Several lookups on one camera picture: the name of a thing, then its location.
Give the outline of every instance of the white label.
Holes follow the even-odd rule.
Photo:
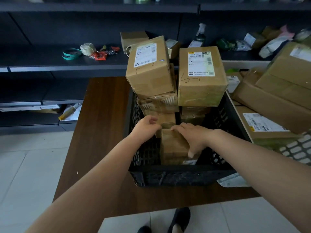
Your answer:
[[[290,56],[311,62],[311,49],[296,47],[292,50]]]
[[[188,48],[189,48],[189,47],[200,47],[200,46],[202,46],[202,45],[203,45],[202,42],[199,42],[199,41],[192,41],[192,42],[190,43],[190,45],[188,46]]]
[[[167,48],[172,48],[176,43],[178,43],[178,41],[173,39],[167,39],[165,43]]]
[[[257,113],[243,113],[253,132],[289,132],[286,128]]]
[[[156,61],[156,43],[137,47],[134,68],[155,61]]]
[[[196,164],[197,159],[196,160],[184,160],[183,164]]]
[[[228,80],[228,92],[233,93],[236,87],[239,85],[240,80],[237,76],[227,76]]]
[[[256,38],[254,38],[252,35],[250,35],[249,33],[245,36],[244,41],[252,46],[254,44],[254,42],[256,41]]]
[[[215,77],[212,54],[210,51],[188,53],[189,77]]]

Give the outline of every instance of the hand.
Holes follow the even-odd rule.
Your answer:
[[[200,153],[207,147],[207,139],[211,129],[195,126],[191,123],[181,123],[174,125],[172,130],[177,130],[188,141],[190,149],[188,157],[193,158],[195,154]]]
[[[153,137],[157,130],[162,128],[160,124],[156,123],[157,120],[157,117],[147,115],[135,125],[133,131],[130,133],[130,136],[139,141],[140,144],[143,144]]]

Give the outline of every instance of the bottle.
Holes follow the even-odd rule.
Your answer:
[[[205,32],[205,27],[206,24],[205,23],[200,23],[200,27],[199,27],[199,31],[196,34],[195,40],[198,42],[205,42],[206,36],[204,35]]]

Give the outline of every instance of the tile floor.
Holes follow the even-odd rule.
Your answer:
[[[0,232],[23,233],[49,206],[72,132],[0,136]],[[191,207],[186,233],[296,233],[263,198]],[[99,233],[166,232],[174,209],[107,218]]]

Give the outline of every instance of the black shoe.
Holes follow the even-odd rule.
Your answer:
[[[137,233],[151,233],[151,229],[148,226],[143,226],[137,231]]]
[[[177,208],[172,220],[172,223],[169,227],[169,230],[167,233],[172,233],[173,226],[175,224],[178,224],[183,232],[185,232],[185,229],[187,228],[190,220],[190,209],[188,207],[185,208]]]

